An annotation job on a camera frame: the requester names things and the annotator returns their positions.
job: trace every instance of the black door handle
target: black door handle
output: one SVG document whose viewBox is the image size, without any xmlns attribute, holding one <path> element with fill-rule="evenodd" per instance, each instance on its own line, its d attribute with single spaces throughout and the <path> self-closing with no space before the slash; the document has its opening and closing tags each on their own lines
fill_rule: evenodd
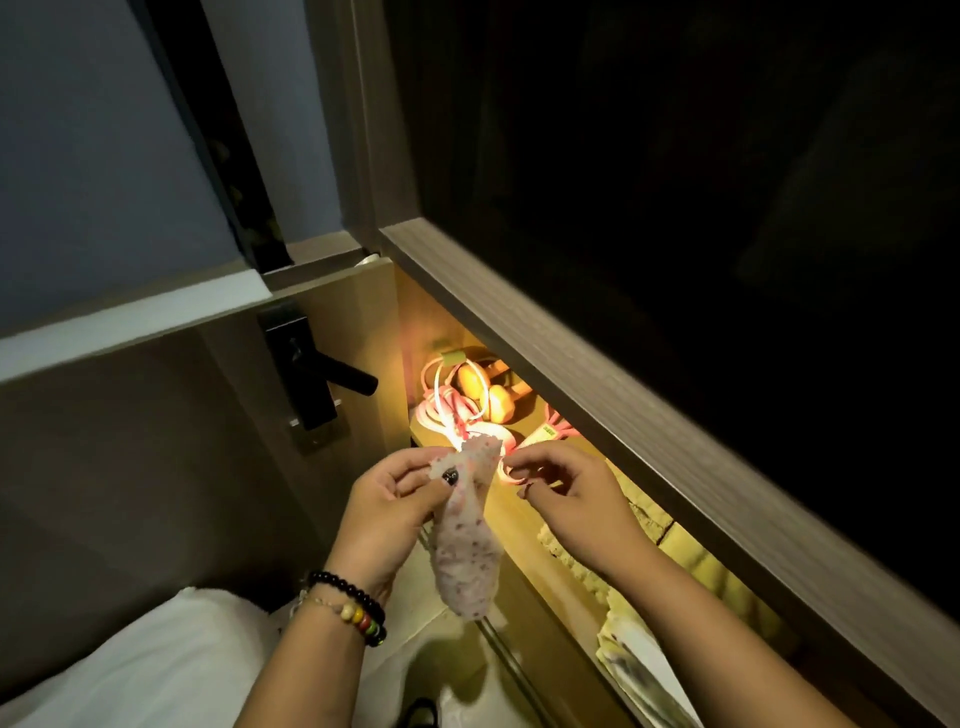
<svg viewBox="0 0 960 728">
<path fill-rule="evenodd" d="M 306 316 L 292 301 L 260 311 L 260 327 L 273 355 L 287 398 L 304 429 L 337 418 L 328 382 L 366 397 L 376 392 L 377 378 L 317 351 Z"/>
</svg>

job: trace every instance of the white trim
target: white trim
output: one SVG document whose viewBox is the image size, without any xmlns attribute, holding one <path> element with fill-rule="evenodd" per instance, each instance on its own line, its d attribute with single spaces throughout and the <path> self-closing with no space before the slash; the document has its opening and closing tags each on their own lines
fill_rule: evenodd
<svg viewBox="0 0 960 728">
<path fill-rule="evenodd" d="M 0 339 L 0 382 L 271 298 L 254 270 L 184 286 Z"/>
</svg>

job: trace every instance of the right hand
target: right hand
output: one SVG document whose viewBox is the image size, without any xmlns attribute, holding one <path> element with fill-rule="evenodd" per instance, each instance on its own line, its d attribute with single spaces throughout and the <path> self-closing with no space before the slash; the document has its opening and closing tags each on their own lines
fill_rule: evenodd
<svg viewBox="0 0 960 728">
<path fill-rule="evenodd" d="M 543 516 L 564 548 L 607 581 L 629 570 L 638 548 L 653 545 L 603 460 L 569 443 L 547 442 L 520 448 L 503 464 L 512 468 L 511 477 L 526 479 L 517 495 Z"/>
</svg>

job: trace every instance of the wooden frame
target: wooden frame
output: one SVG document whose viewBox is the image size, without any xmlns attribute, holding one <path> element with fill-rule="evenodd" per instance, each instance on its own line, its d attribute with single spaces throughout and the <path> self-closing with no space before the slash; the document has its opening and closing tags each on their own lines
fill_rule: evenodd
<svg viewBox="0 0 960 728">
<path fill-rule="evenodd" d="M 383 3 L 311 8 L 325 20 L 318 64 L 331 143 L 347 144 L 335 162 L 356 239 L 393 258 L 892 716 L 960 725 L 958 625 L 420 218 Z"/>
</svg>

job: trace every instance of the black beaded bracelet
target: black beaded bracelet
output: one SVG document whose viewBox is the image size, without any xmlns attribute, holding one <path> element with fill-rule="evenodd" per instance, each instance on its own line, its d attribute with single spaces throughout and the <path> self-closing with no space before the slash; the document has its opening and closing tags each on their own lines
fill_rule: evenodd
<svg viewBox="0 0 960 728">
<path fill-rule="evenodd" d="M 316 584 L 327 584 L 338 592 L 343 592 L 345 595 L 349 596 L 353 601 L 359 604 L 363 610 L 373 617 L 373 621 L 377 624 L 383 625 L 383 622 L 386 620 L 386 615 L 383 613 L 383 607 L 381 607 L 376 599 L 364 592 L 359 587 L 355 587 L 350 584 L 346 579 L 342 579 L 337 576 L 335 573 L 330 571 L 310 571 L 307 574 L 307 589 L 312 588 Z"/>
</svg>

